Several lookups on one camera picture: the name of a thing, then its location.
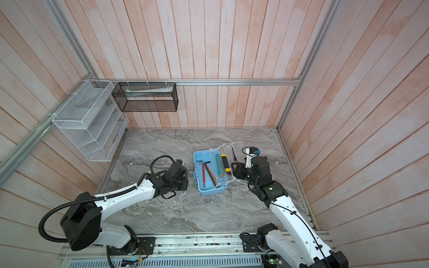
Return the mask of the yellow black utility knife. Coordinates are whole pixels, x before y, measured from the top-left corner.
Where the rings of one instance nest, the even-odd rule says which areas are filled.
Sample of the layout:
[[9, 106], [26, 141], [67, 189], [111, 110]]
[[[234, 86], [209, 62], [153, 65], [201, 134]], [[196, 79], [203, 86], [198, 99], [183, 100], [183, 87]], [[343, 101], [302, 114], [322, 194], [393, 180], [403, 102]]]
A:
[[221, 159], [222, 159], [222, 163], [223, 163], [223, 167], [225, 169], [226, 174], [231, 175], [231, 168], [227, 159], [227, 155], [226, 154], [222, 154], [221, 155]]

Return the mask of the blue plastic tool box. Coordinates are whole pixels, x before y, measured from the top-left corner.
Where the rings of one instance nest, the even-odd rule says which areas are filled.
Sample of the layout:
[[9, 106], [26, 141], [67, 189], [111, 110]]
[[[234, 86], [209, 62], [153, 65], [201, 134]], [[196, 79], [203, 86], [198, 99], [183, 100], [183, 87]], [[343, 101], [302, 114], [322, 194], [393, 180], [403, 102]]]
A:
[[[231, 175], [228, 175], [225, 172], [225, 176], [223, 178], [219, 178], [218, 176], [216, 155], [226, 154], [231, 168], [231, 163], [233, 162], [233, 153], [231, 149], [232, 147], [235, 151], [235, 155], [237, 157], [238, 162], [243, 163], [245, 161], [245, 155], [241, 150], [242, 148], [244, 148], [244, 143], [241, 141], [224, 143], [217, 148], [210, 148], [207, 150], [196, 151], [193, 153], [194, 167], [195, 167], [193, 176], [194, 176], [194, 179], [197, 181], [198, 190], [203, 196], [222, 193], [228, 187], [237, 188], [245, 185], [245, 182], [243, 180], [238, 180], [233, 176], [232, 169], [231, 169], [231, 172], [232, 172]], [[218, 186], [216, 188], [213, 186], [213, 183], [210, 177], [208, 176], [208, 174], [206, 174], [206, 188], [205, 189], [203, 188], [202, 165], [197, 163], [198, 160], [202, 160], [204, 162], [210, 161], [210, 163], [208, 164], [208, 167], [210, 168], [211, 172], [213, 173], [214, 177], [217, 180]]]

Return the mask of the teal handled tool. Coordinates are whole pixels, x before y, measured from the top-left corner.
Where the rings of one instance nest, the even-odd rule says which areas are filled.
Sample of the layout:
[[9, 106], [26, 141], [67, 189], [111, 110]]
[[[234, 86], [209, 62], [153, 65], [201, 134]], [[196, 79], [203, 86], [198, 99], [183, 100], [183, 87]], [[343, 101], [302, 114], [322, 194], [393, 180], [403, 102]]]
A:
[[217, 164], [217, 173], [219, 178], [223, 178], [225, 176], [225, 169], [223, 167], [222, 157], [221, 155], [216, 155], [216, 164]]

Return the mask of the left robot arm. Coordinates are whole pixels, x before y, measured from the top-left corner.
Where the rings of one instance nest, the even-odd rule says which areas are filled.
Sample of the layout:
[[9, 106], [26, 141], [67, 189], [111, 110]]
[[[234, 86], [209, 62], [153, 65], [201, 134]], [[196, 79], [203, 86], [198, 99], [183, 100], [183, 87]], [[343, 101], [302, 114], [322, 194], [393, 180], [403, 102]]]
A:
[[109, 246], [132, 254], [138, 250], [139, 238], [128, 226], [117, 226], [105, 220], [135, 203], [156, 197], [170, 199], [177, 191], [186, 191], [187, 169], [181, 160], [168, 170], [145, 173], [136, 184], [107, 194], [79, 195], [60, 221], [70, 248], [80, 251], [91, 245]]

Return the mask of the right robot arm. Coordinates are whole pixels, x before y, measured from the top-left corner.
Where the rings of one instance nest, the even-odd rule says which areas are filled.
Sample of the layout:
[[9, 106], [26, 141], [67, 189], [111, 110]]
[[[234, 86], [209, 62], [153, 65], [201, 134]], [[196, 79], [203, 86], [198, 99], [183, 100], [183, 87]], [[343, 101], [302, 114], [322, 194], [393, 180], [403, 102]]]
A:
[[273, 180], [267, 157], [249, 156], [247, 160], [250, 163], [231, 164], [233, 176], [248, 182], [249, 190], [277, 216], [294, 241], [286, 239], [276, 225], [269, 223], [252, 236], [257, 247], [274, 251], [293, 268], [347, 268], [346, 256], [323, 242], [303, 219], [288, 192]]

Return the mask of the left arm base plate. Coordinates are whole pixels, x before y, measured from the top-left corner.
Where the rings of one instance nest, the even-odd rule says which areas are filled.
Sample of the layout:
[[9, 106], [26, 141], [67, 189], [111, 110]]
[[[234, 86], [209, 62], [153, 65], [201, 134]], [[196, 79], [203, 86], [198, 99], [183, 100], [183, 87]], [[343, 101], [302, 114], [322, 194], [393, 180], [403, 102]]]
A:
[[154, 252], [155, 237], [138, 237], [137, 239], [131, 239], [123, 248], [117, 249], [115, 247], [109, 247], [110, 256], [121, 256], [121, 255], [142, 255], [149, 256]]

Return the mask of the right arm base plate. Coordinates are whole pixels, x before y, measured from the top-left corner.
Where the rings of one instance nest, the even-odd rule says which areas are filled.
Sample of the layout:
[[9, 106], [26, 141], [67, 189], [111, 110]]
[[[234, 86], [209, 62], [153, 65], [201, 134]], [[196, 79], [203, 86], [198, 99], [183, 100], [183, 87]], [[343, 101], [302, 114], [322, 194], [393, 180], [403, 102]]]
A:
[[239, 235], [239, 238], [242, 241], [244, 252], [276, 251], [276, 249], [280, 249], [282, 246], [284, 247], [286, 242], [288, 242], [278, 230], [257, 234], [244, 232]]

